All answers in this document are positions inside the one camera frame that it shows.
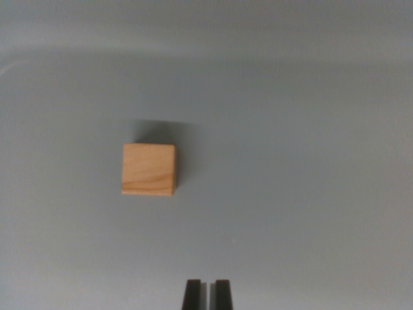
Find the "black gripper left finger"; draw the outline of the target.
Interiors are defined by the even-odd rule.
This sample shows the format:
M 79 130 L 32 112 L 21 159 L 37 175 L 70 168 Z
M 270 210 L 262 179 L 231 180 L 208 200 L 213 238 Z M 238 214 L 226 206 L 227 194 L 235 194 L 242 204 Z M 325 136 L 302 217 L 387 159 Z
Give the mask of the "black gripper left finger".
M 205 310 L 207 308 L 207 283 L 200 279 L 186 282 L 182 310 Z

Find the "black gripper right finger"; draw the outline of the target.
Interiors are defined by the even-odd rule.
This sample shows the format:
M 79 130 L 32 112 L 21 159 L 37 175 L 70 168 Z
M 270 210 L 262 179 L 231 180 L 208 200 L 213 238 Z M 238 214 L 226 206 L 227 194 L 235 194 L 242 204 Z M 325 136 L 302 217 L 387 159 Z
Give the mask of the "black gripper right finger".
M 210 284 L 209 310 L 233 310 L 230 280 L 219 279 Z

